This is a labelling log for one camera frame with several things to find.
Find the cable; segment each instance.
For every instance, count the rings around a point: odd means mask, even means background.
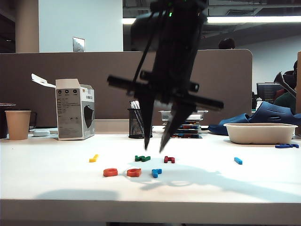
[[[143,64],[143,62],[144,62],[144,60],[145,60],[146,54],[147,54],[147,52],[149,51],[149,48],[150,48],[150,46],[151,46],[152,39],[153,39],[153,37],[154,37],[154,35],[155,35],[155,33],[156,33],[156,28],[157,28],[157,25],[158,25],[158,23],[159,23],[159,20],[160,20],[160,18],[161,18],[161,16],[162,16],[162,13],[163,13],[163,12],[160,11],[159,16],[158,16],[158,18],[157,18],[157,21],[156,21],[156,23],[155,23],[155,26],[154,26],[154,28],[153,28],[151,34],[150,34],[150,38],[149,38],[149,40],[148,40],[148,42],[147,42],[147,45],[146,45],[146,47],[145,47],[145,49],[144,49],[144,51],[143,51],[143,55],[142,55],[142,57],[141,57],[141,60],[140,60],[140,62],[139,62],[139,65],[138,65],[138,67],[137,67],[137,70],[136,70],[136,73],[135,73],[133,82],[136,82],[136,80],[137,80],[137,77],[138,77],[139,72],[140,72],[140,70],[141,70],[142,64]],[[151,13],[149,19],[151,19],[153,16],[154,16],[154,12]]]

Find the robotic arm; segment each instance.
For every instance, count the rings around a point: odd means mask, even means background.
[[[196,111],[197,106],[209,110],[221,110],[223,102],[191,95],[199,85],[190,82],[194,59],[201,38],[201,29],[206,17],[202,11],[205,0],[158,0],[150,5],[150,16],[142,15],[131,27],[132,39],[136,46],[146,45],[133,81],[110,75],[109,85],[134,93],[139,100],[144,124],[144,147],[147,149],[154,101],[173,103],[172,120],[165,128],[161,139],[160,152],[178,127]],[[152,72],[141,71],[142,63],[151,44],[158,45]]]

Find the computer monitor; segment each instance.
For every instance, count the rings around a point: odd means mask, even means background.
[[[280,84],[273,82],[257,83],[257,96],[263,101],[273,103],[278,90],[283,89]]]

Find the ceiling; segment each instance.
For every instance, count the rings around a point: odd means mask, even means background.
[[[123,17],[148,13],[154,0],[123,0]],[[207,0],[208,16],[301,16],[301,0]],[[0,53],[15,52],[15,14],[17,0],[0,0]],[[123,25],[124,50],[131,50],[130,25]],[[234,37],[239,45],[301,34],[301,24],[204,24],[200,48]]]

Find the white plastic tray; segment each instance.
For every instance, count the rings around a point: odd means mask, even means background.
[[[237,144],[289,144],[295,125],[282,123],[226,123],[229,138]]]

